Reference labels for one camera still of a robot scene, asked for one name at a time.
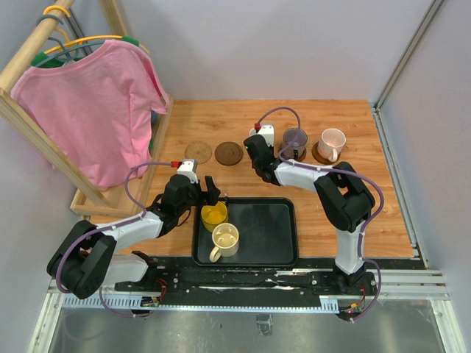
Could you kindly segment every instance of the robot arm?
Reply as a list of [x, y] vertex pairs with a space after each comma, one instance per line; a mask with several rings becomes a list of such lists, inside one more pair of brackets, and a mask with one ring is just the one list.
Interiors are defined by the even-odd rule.
[[63, 285], [77, 298], [84, 299], [102, 285], [141, 281], [149, 270], [149, 258], [143, 254], [115, 253], [142, 240], [167, 234], [178, 225], [180, 216], [192, 206], [215, 205], [221, 192], [210, 176], [205, 176], [205, 181], [208, 191], [201, 189], [196, 176], [196, 161], [183, 160], [177, 174], [167, 183], [164, 193], [155, 198], [141, 219], [135, 220], [139, 216], [133, 216], [97, 225], [79, 221], [49, 261], [48, 274], [56, 277], [59, 262], [78, 237], [91, 230], [106, 227], [109, 230], [86, 238], [68, 256], [60, 277]]
[[[351, 287], [364, 273], [363, 257], [358, 253], [360, 228], [375, 206], [373, 195], [359, 178], [335, 172], [336, 169], [355, 172], [352, 166], [346, 162], [335, 167], [283, 162], [273, 155], [266, 136], [259, 134], [251, 133], [244, 145], [255, 173], [264, 182], [297, 186], [319, 195], [325, 215], [336, 228], [337, 256], [334, 271], [339, 273], [341, 288]], [[342, 193], [339, 190], [341, 188], [346, 188], [347, 192]], [[359, 246], [363, 254], [363, 242]]]

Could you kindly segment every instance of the beige mug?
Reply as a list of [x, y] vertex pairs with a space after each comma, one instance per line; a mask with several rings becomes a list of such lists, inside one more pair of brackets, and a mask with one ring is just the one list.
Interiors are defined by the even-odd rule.
[[321, 140], [317, 145], [317, 151], [321, 157], [331, 162], [336, 162], [341, 149], [345, 146], [347, 138], [339, 129], [326, 129], [321, 135]]
[[238, 251], [238, 230], [230, 223], [222, 223], [213, 230], [211, 235], [214, 249], [209, 255], [209, 260], [215, 263], [221, 256], [233, 256]]

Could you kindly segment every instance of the cork coaster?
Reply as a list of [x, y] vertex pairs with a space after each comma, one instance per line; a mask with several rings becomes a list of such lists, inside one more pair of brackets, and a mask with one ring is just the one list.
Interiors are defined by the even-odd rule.
[[[280, 144], [280, 147], [278, 147], [278, 153], [280, 153], [281, 149], [283, 147], [283, 144]], [[304, 149], [304, 152], [296, 159], [297, 162], [302, 162], [308, 153], [306, 152], [306, 149]]]
[[330, 164], [337, 163], [340, 160], [341, 152], [339, 153], [339, 157], [337, 158], [337, 160], [335, 162], [331, 162], [327, 158], [324, 158], [323, 156], [319, 154], [319, 152], [317, 151], [317, 145], [319, 145], [319, 142], [316, 142], [312, 148], [312, 155], [314, 156], [317, 162], [320, 162], [325, 165], [330, 165]]
[[216, 147], [214, 157], [222, 165], [235, 165], [244, 156], [244, 150], [235, 142], [223, 142]]
[[185, 158], [196, 160], [198, 164], [203, 164], [211, 158], [213, 151], [211, 146], [202, 141], [190, 143], [185, 150]]

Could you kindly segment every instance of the cup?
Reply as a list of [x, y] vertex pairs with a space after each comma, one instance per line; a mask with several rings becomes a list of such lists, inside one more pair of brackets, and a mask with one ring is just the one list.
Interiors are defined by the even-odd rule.
[[[294, 158], [295, 160], [297, 160], [298, 158], [300, 158], [302, 156], [302, 154], [304, 153], [304, 151], [306, 149], [306, 143], [308, 142], [308, 136], [306, 135], [306, 133], [303, 130], [299, 130], [299, 131], [300, 131], [300, 133], [298, 134], [298, 136], [297, 136], [296, 140], [293, 142], [293, 144], [291, 146], [289, 146], [289, 148], [286, 149], [283, 152], [283, 157], [285, 157], [286, 159]], [[281, 145], [282, 149], [287, 147], [288, 143], [290, 143], [291, 141], [294, 140], [294, 138], [296, 137], [297, 132], [298, 132], [298, 128], [296, 128], [296, 127], [293, 127], [291, 129], [287, 129], [285, 131], [285, 133], [283, 134], [283, 144]]]
[[319, 145], [317, 145], [317, 151], [321, 157], [336, 162], [346, 142], [345, 134], [339, 129], [326, 129], [322, 133]]
[[238, 251], [238, 238], [238, 230], [233, 224], [223, 223], [214, 228], [214, 249], [209, 255], [209, 261], [215, 263], [221, 256], [233, 256]]
[[229, 221], [229, 211], [224, 202], [218, 201], [214, 206], [203, 206], [201, 219], [207, 230], [212, 232], [217, 225]]

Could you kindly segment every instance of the black tray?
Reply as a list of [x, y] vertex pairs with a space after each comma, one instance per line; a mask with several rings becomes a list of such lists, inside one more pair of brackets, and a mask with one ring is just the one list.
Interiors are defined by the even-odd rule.
[[239, 249], [231, 257], [209, 261], [214, 248], [211, 232], [196, 210], [193, 259], [198, 265], [232, 267], [289, 267], [298, 259], [294, 205], [284, 198], [226, 198], [229, 223], [239, 231]]

